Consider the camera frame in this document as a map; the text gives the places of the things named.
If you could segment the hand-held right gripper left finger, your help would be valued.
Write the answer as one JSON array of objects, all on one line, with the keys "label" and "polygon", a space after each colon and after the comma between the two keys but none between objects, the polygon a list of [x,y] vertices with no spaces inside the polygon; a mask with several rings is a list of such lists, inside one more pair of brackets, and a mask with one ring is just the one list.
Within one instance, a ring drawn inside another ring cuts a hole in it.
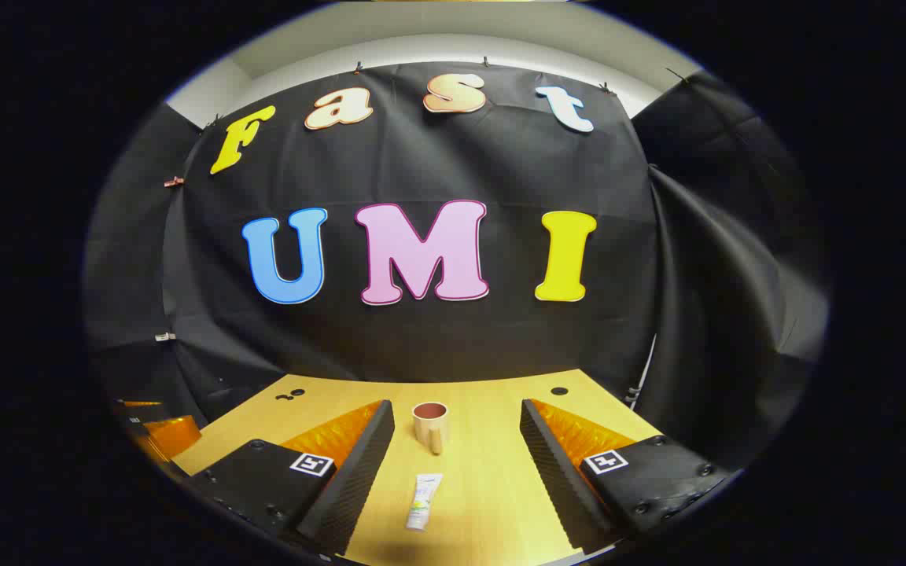
[{"label": "hand-held right gripper left finger", "polygon": [[393,431],[392,403],[378,400],[285,444],[245,441],[186,485],[264,538],[345,555]]}]

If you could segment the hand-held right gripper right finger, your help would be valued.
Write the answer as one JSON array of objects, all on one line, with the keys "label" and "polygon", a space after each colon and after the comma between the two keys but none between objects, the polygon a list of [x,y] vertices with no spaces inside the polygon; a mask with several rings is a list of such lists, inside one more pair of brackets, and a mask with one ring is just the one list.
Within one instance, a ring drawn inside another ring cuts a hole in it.
[{"label": "hand-held right gripper right finger", "polygon": [[519,431],[565,536],[584,552],[657,540],[730,479],[665,435],[633,440],[548,402],[522,401]]}]

